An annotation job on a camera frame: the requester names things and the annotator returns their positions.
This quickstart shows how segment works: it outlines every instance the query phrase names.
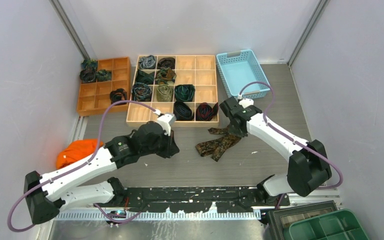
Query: camouflage necktie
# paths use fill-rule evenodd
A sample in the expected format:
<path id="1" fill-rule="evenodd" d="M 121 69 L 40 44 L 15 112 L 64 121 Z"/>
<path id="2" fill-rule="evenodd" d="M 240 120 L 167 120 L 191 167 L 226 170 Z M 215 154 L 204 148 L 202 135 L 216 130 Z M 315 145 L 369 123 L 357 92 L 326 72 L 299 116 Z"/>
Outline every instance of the camouflage necktie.
<path id="1" fill-rule="evenodd" d="M 201 157 L 212 155 L 211 158 L 216 162 L 222 157 L 225 151 L 241 140 L 241 137 L 229 134 L 228 127 L 225 128 L 210 128 L 210 134 L 224 135 L 215 140 L 198 143 L 195 148 Z"/>

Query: cable connector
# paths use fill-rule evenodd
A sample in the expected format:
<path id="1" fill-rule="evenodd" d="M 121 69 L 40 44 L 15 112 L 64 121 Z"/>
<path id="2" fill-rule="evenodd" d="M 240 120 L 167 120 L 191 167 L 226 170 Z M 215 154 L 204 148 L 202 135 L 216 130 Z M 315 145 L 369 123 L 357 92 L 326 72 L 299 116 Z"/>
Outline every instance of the cable connector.
<path id="1" fill-rule="evenodd" d="M 243 98 L 240 102 L 239 105 L 241 105 L 244 109 L 248 108 L 251 105 L 254 105 L 254 100 L 250 98 Z"/>
<path id="2" fill-rule="evenodd" d="M 155 109 L 155 111 L 153 112 L 155 115 L 157 115 L 158 117 L 160 117 L 162 114 L 161 114 L 161 111 L 158 110 L 158 109 Z"/>

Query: green storage box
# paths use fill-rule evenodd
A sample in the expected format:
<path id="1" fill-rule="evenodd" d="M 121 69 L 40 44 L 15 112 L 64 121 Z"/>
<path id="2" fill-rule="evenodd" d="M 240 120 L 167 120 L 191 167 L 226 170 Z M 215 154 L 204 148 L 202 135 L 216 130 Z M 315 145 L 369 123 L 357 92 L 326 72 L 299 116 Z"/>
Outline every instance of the green storage box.
<path id="1" fill-rule="evenodd" d="M 342 209 L 294 222 L 283 230 L 286 240 L 368 240 L 354 213 Z"/>

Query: gray table surface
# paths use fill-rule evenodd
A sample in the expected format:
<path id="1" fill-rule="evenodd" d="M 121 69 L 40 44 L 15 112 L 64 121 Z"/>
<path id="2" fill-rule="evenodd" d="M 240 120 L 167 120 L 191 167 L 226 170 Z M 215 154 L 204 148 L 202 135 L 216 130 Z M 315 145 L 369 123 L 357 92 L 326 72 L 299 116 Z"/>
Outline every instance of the gray table surface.
<path id="1" fill-rule="evenodd" d="M 257 220 L 132 221 L 110 228 L 102 221 L 55 221 L 50 240 L 269 240 Z"/>
<path id="2" fill-rule="evenodd" d="M 262 68 L 276 94 L 276 102 L 268 116 L 294 135 L 310 140 L 288 66 L 264 64 Z M 227 94 L 218 73 L 217 84 L 218 101 L 221 103 L 227 98 Z M 255 99 L 254 105 L 264 110 L 271 99 L 272 94 L 268 93 L 264 98 Z M 110 113 L 106 117 L 102 131 L 104 143 L 115 136 L 127 135 L 132 131 L 133 128 L 126 124 L 126 116 L 126 112 L 118 112 Z M 84 139 L 98 136 L 101 117 L 89 117 Z M 220 112 L 220 127 L 224 128 L 228 123 L 229 120 Z M 117 177 L 125 187 L 255 186 L 272 174 L 287 171 L 287 162 L 280 154 L 255 136 L 243 138 L 215 162 L 210 156 L 201 157 L 195 145 L 219 136 L 209 134 L 206 128 L 176 127 L 174 132 L 180 153 L 172 158 L 144 156 L 137 163 L 103 174 L 86 184 L 96 184 L 110 177 Z"/>

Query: white wall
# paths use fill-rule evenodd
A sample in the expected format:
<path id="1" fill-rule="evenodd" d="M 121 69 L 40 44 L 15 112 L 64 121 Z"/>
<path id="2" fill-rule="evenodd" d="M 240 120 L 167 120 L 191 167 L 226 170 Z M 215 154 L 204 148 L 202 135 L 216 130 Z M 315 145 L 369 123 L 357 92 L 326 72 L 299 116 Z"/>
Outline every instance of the white wall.
<path id="1" fill-rule="evenodd" d="M 253 49 L 287 62 L 318 0 L 61 0 L 92 57 Z"/>
<path id="2" fill-rule="evenodd" d="M 46 0 L 0 0 L 0 240 L 26 240 L 8 230 L 10 207 L 23 193 L 24 176 L 55 170 L 76 114 L 82 57 Z M 16 228 L 31 224 L 26 202 Z"/>
<path id="3" fill-rule="evenodd" d="M 330 1 L 292 71 L 312 137 L 344 173 L 345 207 L 384 240 L 384 2 Z"/>

